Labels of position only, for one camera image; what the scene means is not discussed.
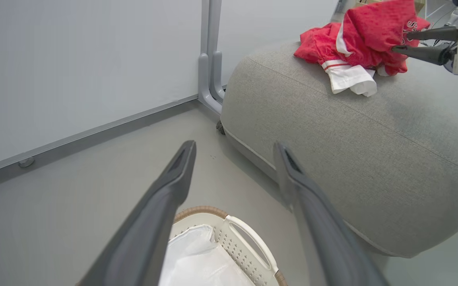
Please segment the gray fabric upholstery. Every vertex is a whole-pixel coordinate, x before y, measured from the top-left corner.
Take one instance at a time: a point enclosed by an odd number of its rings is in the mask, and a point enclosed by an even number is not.
[[[293,56],[298,45],[240,62],[226,133],[272,168],[273,143],[286,142],[348,226],[388,255],[413,257],[457,232],[458,76],[410,58],[407,73],[375,76],[370,98],[334,95],[319,65]]]

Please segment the white plastic basket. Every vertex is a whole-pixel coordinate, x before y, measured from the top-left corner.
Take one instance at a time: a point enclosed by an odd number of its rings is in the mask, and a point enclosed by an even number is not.
[[[245,222],[218,208],[201,206],[189,208],[177,214],[169,239],[200,224],[213,227],[215,241],[227,251],[256,286],[287,286],[271,251],[261,237]],[[244,231],[253,240],[264,257],[254,250],[242,237],[240,231]]]

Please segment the caster wheel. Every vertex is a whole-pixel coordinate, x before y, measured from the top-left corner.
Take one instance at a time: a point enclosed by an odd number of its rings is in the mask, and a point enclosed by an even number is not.
[[[220,134],[225,135],[224,127],[222,126],[222,121],[217,122],[217,130]]]
[[[17,164],[19,165],[19,167],[21,168],[26,168],[26,167],[29,167],[31,164],[33,164],[35,162],[35,159],[33,157],[29,157],[27,159],[24,159],[24,160],[21,160],[19,161]]]

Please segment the red clothing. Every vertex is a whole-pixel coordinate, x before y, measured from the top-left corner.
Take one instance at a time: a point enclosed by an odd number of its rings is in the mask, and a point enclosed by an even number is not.
[[[416,16],[414,0],[377,2],[349,9],[343,24],[330,23],[301,34],[301,45],[294,55],[321,65],[326,60],[343,60],[366,69],[384,65],[388,75],[396,75],[407,71],[407,56],[394,53],[391,48],[418,46],[419,41],[408,40],[406,34],[429,25]]]

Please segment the white partition panel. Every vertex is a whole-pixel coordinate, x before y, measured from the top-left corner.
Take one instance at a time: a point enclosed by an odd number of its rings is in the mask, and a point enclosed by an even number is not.
[[[197,94],[201,11],[0,0],[0,161]]]
[[[330,22],[338,0],[222,0],[218,51],[222,84],[240,60],[254,50],[287,40]]]

